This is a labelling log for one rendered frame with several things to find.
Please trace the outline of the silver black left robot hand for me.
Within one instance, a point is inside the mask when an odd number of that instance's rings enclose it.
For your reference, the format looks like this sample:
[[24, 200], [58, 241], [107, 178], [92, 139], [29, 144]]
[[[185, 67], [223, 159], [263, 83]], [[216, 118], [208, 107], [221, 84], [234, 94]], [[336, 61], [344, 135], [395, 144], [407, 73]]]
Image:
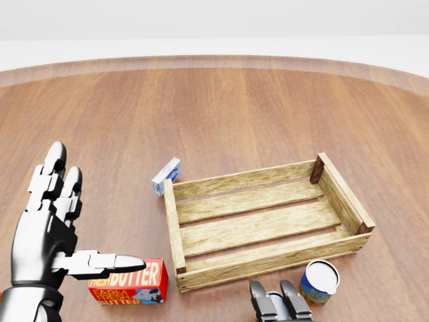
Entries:
[[29, 184], [30, 198], [21, 214], [11, 251], [14, 285], [59, 288], [66, 275], [78, 280], [108, 278], [112, 273], [143, 270], [138, 257], [77, 250], [73, 222], [82, 209], [82, 172], [66, 168], [66, 148], [54, 142]]

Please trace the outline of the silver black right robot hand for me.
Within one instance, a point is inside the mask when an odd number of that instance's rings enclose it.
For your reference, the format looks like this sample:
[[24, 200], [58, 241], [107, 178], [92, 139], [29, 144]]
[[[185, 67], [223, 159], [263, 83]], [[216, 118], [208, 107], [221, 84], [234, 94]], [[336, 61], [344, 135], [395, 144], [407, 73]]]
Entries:
[[281, 293], [266, 292], [260, 282], [249, 283], [257, 322], [314, 322], [307, 302], [294, 285], [281, 280], [280, 288]]

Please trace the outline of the wooden slat tray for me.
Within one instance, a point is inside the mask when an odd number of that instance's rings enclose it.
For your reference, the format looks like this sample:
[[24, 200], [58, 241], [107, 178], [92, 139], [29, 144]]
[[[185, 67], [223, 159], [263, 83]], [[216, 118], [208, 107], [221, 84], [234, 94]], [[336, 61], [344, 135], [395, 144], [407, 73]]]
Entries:
[[329, 157], [164, 181], [180, 292], [360, 250], [375, 227]]

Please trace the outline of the blue orange tin, white lid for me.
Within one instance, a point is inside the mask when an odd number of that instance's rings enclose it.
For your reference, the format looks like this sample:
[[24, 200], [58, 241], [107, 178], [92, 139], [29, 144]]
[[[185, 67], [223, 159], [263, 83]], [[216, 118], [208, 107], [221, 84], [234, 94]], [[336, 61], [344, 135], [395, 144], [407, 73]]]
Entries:
[[340, 281], [338, 270], [330, 262], [313, 260], [308, 263], [298, 290], [309, 305], [321, 306], [336, 293]]

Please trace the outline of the red butter box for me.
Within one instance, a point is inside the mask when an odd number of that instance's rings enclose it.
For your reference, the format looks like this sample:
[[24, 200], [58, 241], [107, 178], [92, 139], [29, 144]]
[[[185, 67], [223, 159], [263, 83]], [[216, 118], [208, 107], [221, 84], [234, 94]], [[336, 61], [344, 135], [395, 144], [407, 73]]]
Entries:
[[136, 272], [111, 273], [92, 279], [88, 290], [101, 305], [143, 305], [163, 303], [167, 297], [168, 273], [164, 260], [146, 258], [146, 268]]

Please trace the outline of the small blue white box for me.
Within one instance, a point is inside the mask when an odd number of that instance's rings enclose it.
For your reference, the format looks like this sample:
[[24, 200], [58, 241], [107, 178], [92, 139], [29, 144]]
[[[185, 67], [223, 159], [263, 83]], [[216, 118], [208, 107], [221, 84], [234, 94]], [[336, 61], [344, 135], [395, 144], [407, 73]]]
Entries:
[[170, 179], [174, 182], [182, 172], [181, 160], [173, 157], [152, 179], [152, 187], [158, 196], [164, 193], [164, 180]]

